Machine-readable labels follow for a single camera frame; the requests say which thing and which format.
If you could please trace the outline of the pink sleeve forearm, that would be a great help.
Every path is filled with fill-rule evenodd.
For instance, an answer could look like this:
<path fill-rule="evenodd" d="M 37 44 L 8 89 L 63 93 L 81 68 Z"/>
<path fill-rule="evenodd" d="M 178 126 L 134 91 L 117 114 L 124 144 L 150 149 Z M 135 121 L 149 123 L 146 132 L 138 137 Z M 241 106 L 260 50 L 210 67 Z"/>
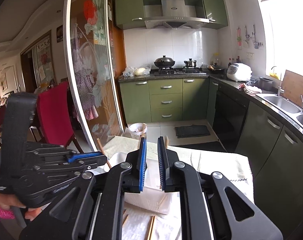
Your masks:
<path fill-rule="evenodd" d="M 4 210 L 0 207 L 0 218 L 1 219 L 15 219 L 15 215 L 11 210 Z"/>

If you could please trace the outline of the person's left hand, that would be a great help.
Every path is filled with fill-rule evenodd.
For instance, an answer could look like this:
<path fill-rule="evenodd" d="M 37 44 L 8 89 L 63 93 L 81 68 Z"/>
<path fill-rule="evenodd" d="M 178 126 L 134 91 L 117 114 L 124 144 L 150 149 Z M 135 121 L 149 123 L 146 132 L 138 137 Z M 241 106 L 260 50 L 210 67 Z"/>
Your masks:
<path fill-rule="evenodd" d="M 13 194 L 0 194 L 0 208 L 3 210 L 9 210 L 12 206 L 19 208 L 26 208 L 26 206 L 20 202 L 20 200 Z M 28 208 L 25 212 L 26 220 L 34 220 L 40 213 L 42 208 Z"/>

